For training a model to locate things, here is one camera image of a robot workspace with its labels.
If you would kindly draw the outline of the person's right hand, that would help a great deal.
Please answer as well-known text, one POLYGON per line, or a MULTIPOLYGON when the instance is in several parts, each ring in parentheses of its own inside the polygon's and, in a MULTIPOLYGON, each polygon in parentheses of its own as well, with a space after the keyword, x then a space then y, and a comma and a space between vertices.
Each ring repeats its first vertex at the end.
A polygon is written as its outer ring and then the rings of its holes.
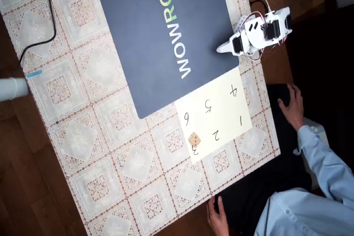
POLYGON ((296 85, 287 84, 287 88, 290 95, 289 105, 286 107, 280 98, 277 101, 286 120, 297 132, 304 125, 303 97, 296 85))

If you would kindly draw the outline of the person's left hand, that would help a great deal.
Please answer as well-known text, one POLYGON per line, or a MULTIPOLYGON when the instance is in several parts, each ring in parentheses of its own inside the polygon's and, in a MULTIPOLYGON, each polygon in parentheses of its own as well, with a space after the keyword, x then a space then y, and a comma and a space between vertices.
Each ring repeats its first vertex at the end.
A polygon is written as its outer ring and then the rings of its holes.
POLYGON ((229 236, 227 217, 222 197, 211 197, 207 203, 207 221, 217 236, 229 236))

